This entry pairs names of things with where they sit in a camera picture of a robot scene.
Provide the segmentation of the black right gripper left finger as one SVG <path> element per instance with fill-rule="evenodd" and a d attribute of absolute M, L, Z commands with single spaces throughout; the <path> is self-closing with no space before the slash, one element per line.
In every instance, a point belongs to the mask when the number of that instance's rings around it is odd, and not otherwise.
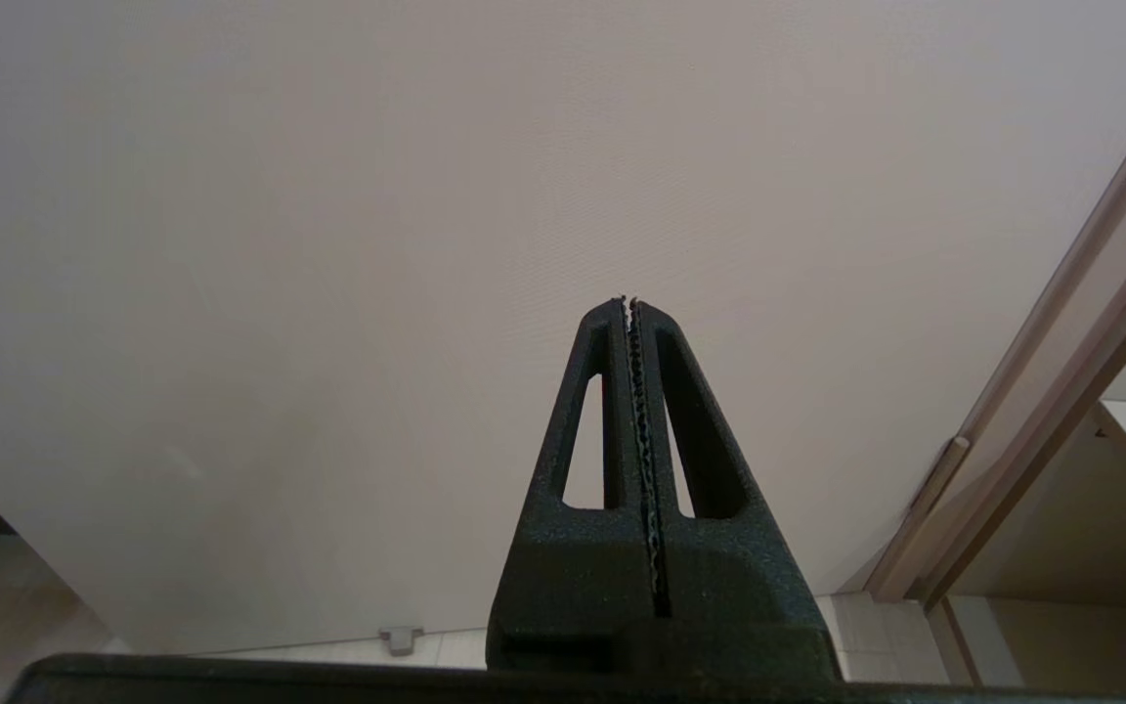
<path fill-rule="evenodd" d="M 589 383 L 600 382 L 602 504 L 566 504 Z M 622 631 L 653 618 L 656 569 L 645 516 L 622 298 L 578 326 L 488 621 L 488 668 L 609 672 Z"/>

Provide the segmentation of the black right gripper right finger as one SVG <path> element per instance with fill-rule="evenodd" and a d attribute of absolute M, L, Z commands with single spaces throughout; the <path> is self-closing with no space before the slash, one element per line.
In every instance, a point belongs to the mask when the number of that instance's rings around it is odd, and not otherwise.
<path fill-rule="evenodd" d="M 683 330 L 633 306 L 633 411 L 652 618 L 633 629 L 642 672 L 835 678 L 825 621 Z"/>

